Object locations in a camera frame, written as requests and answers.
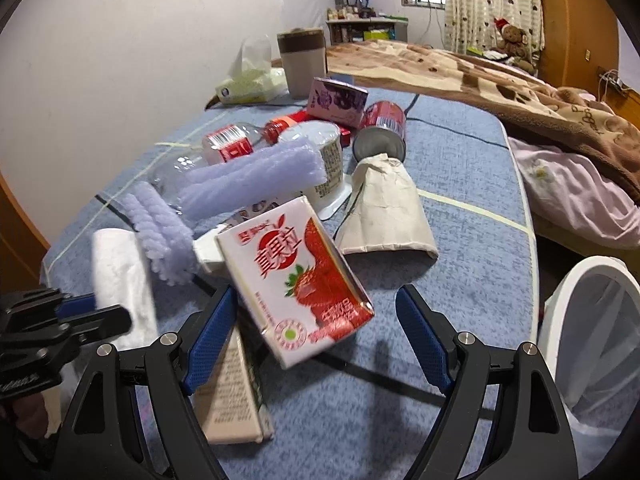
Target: soda can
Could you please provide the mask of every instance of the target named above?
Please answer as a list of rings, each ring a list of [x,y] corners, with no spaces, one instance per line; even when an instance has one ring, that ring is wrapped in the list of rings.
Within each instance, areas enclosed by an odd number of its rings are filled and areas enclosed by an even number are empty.
[[[373,103],[364,112],[360,130],[353,141],[353,156],[361,161],[368,156],[386,153],[404,162],[405,135],[406,117],[402,108],[391,101]]]

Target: brown blanket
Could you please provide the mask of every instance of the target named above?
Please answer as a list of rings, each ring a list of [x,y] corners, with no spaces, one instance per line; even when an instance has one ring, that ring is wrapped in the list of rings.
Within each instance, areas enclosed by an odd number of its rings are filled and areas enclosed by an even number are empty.
[[[353,75],[356,84],[460,101],[497,116],[510,136],[585,155],[640,205],[640,132],[601,104],[588,107],[573,89],[479,57],[395,41],[337,45],[327,56],[330,72]]]

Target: bottle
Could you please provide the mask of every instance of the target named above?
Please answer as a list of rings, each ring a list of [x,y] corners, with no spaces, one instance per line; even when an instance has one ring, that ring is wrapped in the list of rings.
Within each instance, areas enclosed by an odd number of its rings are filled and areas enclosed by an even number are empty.
[[[205,168],[208,165],[209,163],[202,155],[202,149],[194,146],[172,155],[169,161],[156,166],[152,170],[148,182],[156,188],[162,199],[179,215],[182,212],[178,194],[183,187],[189,184],[186,173],[197,168]]]
[[[295,112],[293,114],[284,115],[282,117],[277,117],[272,119],[268,123],[264,125],[264,132],[270,138],[274,139],[273,143],[276,143],[280,134],[289,128],[290,126],[295,126],[298,123],[302,123],[303,121],[309,121],[313,119],[306,110],[300,110],[299,112]]]
[[[210,166],[232,158],[249,155],[255,150],[272,146],[278,136],[249,123],[229,124],[202,138],[203,155]]]

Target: curtain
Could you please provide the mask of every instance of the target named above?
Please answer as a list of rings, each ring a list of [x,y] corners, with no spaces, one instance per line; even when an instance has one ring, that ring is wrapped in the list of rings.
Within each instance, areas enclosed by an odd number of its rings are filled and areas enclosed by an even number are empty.
[[[541,0],[447,0],[445,48],[464,54],[468,46],[490,49],[500,40],[494,18],[527,31],[530,53],[545,47]]]

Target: santa hat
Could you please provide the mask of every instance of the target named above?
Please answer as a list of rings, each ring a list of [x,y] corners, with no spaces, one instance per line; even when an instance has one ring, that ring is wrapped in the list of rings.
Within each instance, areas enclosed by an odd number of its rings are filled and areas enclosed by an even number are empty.
[[[498,29],[498,32],[502,33],[502,28],[505,25],[509,25],[509,22],[504,18],[494,18],[495,28]]]

